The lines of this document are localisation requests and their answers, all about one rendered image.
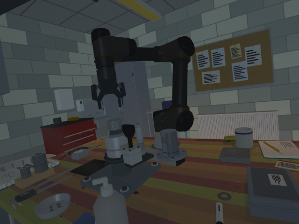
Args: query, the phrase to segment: radiator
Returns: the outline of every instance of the radiator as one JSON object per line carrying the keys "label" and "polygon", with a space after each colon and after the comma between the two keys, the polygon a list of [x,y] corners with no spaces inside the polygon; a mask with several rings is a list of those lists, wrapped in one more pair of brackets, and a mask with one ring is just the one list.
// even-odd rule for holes
{"label": "radiator", "polygon": [[200,139],[224,139],[235,128],[250,127],[253,140],[279,140],[278,112],[246,112],[197,115]]}

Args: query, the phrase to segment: marker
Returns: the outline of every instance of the marker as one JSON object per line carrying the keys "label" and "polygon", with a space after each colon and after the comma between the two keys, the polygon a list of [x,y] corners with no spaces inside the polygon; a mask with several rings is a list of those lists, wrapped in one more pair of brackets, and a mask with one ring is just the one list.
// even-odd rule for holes
{"label": "marker", "polygon": [[216,203],[216,224],[223,224],[223,209],[222,203]]}
{"label": "marker", "polygon": [[268,144],[267,142],[264,141],[264,143],[267,145],[267,146],[270,146],[271,148],[273,148],[274,150],[278,151],[279,153],[283,154],[280,150],[278,150],[277,148],[273,147],[272,145]]}

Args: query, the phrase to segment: wooden table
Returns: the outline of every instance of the wooden table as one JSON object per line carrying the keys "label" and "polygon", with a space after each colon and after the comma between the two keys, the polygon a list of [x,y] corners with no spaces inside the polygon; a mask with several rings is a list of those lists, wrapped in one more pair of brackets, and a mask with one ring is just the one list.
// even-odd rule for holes
{"label": "wooden table", "polygon": [[[103,140],[99,139],[86,145],[87,147],[101,146],[91,150],[89,155],[81,160],[73,160],[71,156],[64,157],[60,160],[61,165],[54,168],[55,175],[71,167],[79,167],[93,159],[104,160],[106,150]],[[277,162],[277,159],[263,158],[257,141],[254,142],[254,148],[251,150],[249,165],[219,162],[219,154],[223,147],[235,147],[232,144],[225,144],[223,140],[178,139],[178,141],[179,147],[188,152],[185,162],[178,167],[162,163],[161,168],[126,200],[130,224],[214,224],[216,202],[223,204],[225,224],[289,224],[289,222],[251,216],[249,207],[246,206],[248,202],[246,167],[274,168]],[[151,147],[154,138],[145,138],[144,142],[147,147]],[[52,159],[58,160],[63,155],[57,155]],[[299,172],[290,172],[298,184]],[[54,181],[71,174],[73,173],[62,175]],[[22,224],[71,224],[85,212],[94,215],[93,204],[100,194],[98,191],[82,187],[79,182],[83,178],[84,176],[74,175],[23,201],[23,206],[16,204],[15,210],[7,199],[26,189],[13,185],[0,191],[0,206]],[[219,199],[217,195],[221,192],[229,193],[232,198],[228,201]],[[69,208],[60,216],[41,220],[35,214],[34,208],[45,198],[59,193],[71,195]]]}

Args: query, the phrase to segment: yellow pencil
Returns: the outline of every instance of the yellow pencil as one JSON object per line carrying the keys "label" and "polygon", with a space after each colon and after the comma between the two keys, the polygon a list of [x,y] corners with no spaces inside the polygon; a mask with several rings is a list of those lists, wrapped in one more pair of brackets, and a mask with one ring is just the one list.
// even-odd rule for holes
{"label": "yellow pencil", "polygon": [[271,148],[275,149],[276,151],[278,151],[279,153],[283,154],[280,150],[278,150],[277,148],[273,147],[272,145],[268,144],[267,142],[264,141],[264,143],[268,146],[270,146]]}

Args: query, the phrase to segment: metal dish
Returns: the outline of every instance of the metal dish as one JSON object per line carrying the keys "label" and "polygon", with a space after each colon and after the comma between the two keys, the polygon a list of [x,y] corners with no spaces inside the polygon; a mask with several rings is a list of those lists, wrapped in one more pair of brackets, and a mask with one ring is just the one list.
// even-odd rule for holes
{"label": "metal dish", "polygon": [[41,219],[53,218],[63,213],[70,205],[71,196],[66,193],[53,195],[40,202],[34,212]]}

